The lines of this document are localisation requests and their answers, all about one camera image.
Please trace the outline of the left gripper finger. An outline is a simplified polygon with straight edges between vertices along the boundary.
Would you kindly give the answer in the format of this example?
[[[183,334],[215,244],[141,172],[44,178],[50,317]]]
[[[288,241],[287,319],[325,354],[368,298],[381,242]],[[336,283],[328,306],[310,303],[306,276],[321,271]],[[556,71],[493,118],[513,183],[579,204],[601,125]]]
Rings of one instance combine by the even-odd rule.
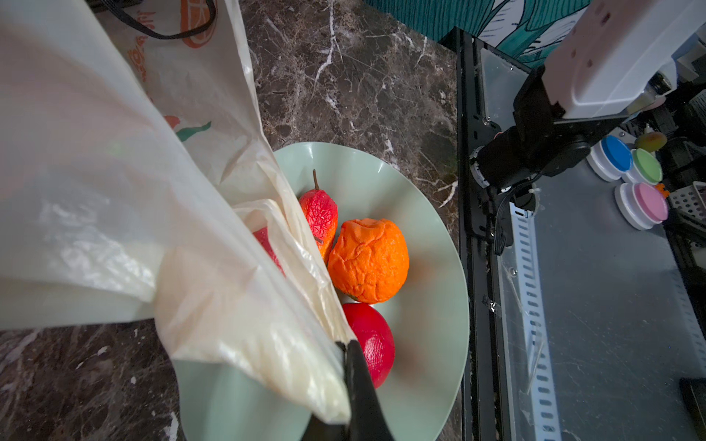
[[[393,440],[360,343],[357,340],[350,340],[347,344],[337,342],[336,345],[344,355],[344,379],[351,407],[350,422],[325,424],[313,415],[302,440]]]

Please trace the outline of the red apple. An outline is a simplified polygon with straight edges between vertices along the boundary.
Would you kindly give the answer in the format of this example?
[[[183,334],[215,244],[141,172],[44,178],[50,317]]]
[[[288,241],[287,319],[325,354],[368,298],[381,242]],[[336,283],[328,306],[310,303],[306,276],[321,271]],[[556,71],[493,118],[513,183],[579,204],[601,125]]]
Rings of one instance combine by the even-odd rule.
[[[395,363],[393,333],[380,312],[366,303],[342,305],[349,327],[360,343],[371,381],[378,389],[387,380]]]
[[[270,236],[268,235],[268,228],[267,227],[261,228],[255,232],[253,232],[253,235],[255,236],[257,241],[261,244],[261,246],[266,251],[266,253],[270,256],[270,258],[272,259],[274,264],[277,266],[277,268],[279,268],[279,271],[281,273],[284,273],[284,271],[281,267],[281,264],[279,263],[279,259],[270,244]]]

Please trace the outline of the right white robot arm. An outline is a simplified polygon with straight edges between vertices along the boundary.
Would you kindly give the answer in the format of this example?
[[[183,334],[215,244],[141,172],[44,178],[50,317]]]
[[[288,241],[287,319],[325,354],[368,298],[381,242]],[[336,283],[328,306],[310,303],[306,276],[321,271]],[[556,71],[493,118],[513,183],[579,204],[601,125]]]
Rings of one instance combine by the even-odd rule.
[[[674,53],[705,23],[702,1],[593,1],[513,102],[514,126],[478,149],[474,180],[501,191],[556,176],[678,87]]]

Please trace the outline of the translucent cream plastic bag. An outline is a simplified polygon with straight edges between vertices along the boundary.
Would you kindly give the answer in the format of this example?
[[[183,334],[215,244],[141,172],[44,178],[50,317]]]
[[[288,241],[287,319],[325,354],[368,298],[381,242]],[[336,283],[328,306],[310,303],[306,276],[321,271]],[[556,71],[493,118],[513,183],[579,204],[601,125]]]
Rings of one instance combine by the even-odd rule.
[[[264,135],[239,3],[132,16],[1,5],[2,328],[153,317],[171,358],[347,424],[352,332]]]

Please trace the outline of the yellow red mango fruit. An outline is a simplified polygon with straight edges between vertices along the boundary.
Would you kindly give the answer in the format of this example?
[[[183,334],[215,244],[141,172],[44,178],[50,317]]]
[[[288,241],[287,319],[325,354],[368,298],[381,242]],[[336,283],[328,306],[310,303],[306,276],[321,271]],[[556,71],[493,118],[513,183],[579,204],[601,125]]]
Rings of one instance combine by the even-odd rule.
[[[326,263],[338,229],[338,204],[319,186],[315,169],[313,180],[314,189],[304,193],[299,198],[299,202],[319,252]]]

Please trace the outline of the orange fruit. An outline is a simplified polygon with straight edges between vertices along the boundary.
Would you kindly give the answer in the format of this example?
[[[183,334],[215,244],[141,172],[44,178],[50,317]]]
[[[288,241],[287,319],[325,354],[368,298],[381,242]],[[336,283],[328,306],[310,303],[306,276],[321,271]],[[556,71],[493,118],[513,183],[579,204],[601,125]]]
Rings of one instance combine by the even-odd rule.
[[[327,263],[334,287],[367,304],[395,297],[406,283],[409,268],[406,239],[390,220],[344,222]]]

